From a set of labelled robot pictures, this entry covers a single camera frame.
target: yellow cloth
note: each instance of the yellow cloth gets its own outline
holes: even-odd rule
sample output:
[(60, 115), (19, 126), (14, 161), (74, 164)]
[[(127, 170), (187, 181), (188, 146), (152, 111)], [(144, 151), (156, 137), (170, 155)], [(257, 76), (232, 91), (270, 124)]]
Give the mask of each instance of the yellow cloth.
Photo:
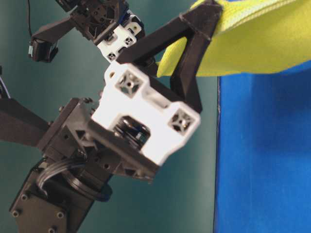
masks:
[[(224, 11), (197, 76), (275, 73), (311, 60), (311, 0), (217, 2)], [(158, 77), (172, 74), (185, 44), (166, 49)]]

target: wire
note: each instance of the wire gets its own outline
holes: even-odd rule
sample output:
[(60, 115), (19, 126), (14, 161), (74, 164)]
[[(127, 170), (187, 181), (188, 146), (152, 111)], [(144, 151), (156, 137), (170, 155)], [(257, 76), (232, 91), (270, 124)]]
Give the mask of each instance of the wire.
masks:
[(37, 184), (38, 188), (42, 191), (42, 193), (44, 193), (46, 196), (48, 196), (47, 191), (43, 189), (44, 183), (48, 179), (52, 178), (53, 176), (56, 176), (57, 174), (59, 174), (63, 171), (84, 167), (85, 165), (86, 165), (86, 161), (83, 159), (64, 159), (64, 160), (61, 160), (59, 162), (56, 162), (56, 163), (50, 165), (46, 169), (44, 169), (40, 173), (40, 175), (38, 176), (38, 178), (36, 180), (36, 184)]
[(31, 25), (30, 25), (30, 2), (27, 0), (27, 24), (28, 24), (28, 32), (30, 37), (33, 36), (33, 33), (31, 32)]

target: blue background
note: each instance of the blue background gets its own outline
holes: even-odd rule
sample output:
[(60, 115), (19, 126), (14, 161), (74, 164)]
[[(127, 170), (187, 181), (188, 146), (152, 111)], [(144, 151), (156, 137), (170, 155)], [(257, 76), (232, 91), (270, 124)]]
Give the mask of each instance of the blue background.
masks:
[(222, 77), (216, 233), (311, 231), (311, 61)]

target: white connector piece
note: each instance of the white connector piece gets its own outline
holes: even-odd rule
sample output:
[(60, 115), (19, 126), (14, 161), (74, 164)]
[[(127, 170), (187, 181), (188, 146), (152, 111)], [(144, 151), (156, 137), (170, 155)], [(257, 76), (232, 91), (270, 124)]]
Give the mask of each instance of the white connector piece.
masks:
[(112, 62), (104, 79), (106, 86), (92, 119), (110, 131), (126, 116), (145, 126), (150, 137), (140, 152), (159, 166), (183, 147), (200, 125), (196, 111), (153, 89), (149, 77), (132, 64)]
[(130, 17), (125, 25), (122, 26), (120, 24), (107, 40), (103, 40), (97, 46), (109, 62), (115, 60), (123, 49), (136, 43), (136, 35), (143, 30), (140, 24), (133, 21), (133, 19), (138, 19), (138, 17), (131, 11), (128, 11), (128, 13)]

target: green background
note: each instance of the green background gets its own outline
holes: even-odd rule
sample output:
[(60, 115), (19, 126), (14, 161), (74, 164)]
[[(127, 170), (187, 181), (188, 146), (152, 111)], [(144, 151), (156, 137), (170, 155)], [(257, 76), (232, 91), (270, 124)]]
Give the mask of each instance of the green background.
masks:
[[(146, 33), (162, 26), (194, 0), (129, 0)], [(31, 0), (32, 30), (66, 17), (53, 0)], [(10, 94), (46, 121), (72, 97), (98, 99), (108, 62), (100, 51), (72, 30), (59, 43), (51, 64), (27, 57), (26, 1), (0, 1), (0, 64)], [(95, 203), (80, 231), (209, 233), (214, 213), (217, 79), (199, 78), (202, 124), (189, 143), (172, 155), (152, 184), (114, 177), (108, 203)], [(8, 213), (29, 169), (40, 159), (37, 149), (0, 142), (0, 232), (16, 233)]]

